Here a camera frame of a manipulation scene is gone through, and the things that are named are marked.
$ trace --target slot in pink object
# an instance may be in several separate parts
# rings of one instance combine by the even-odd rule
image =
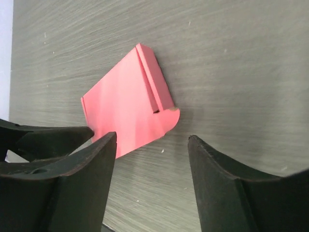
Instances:
[[[164,136],[180,117],[155,54],[136,45],[83,97],[92,142],[117,132],[119,158]]]

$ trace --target white wall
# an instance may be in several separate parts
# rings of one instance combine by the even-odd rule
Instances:
[[[9,120],[14,0],[0,0],[0,118]]]

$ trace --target pink 3d printed part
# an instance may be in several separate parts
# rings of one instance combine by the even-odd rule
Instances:
[[[154,52],[136,45],[83,97],[92,142],[117,132],[119,158],[164,136],[180,117]]]

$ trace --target pink plastic piece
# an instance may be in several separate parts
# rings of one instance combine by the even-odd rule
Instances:
[[[180,117],[152,49],[138,44],[83,97],[92,142],[117,132],[119,158],[164,136]]]

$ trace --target wood grain surface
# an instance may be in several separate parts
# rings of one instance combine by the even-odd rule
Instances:
[[[104,222],[200,231],[189,135],[261,171],[308,168],[308,21],[303,0],[15,0],[10,120],[85,125],[80,98],[151,47],[181,119],[116,161]]]

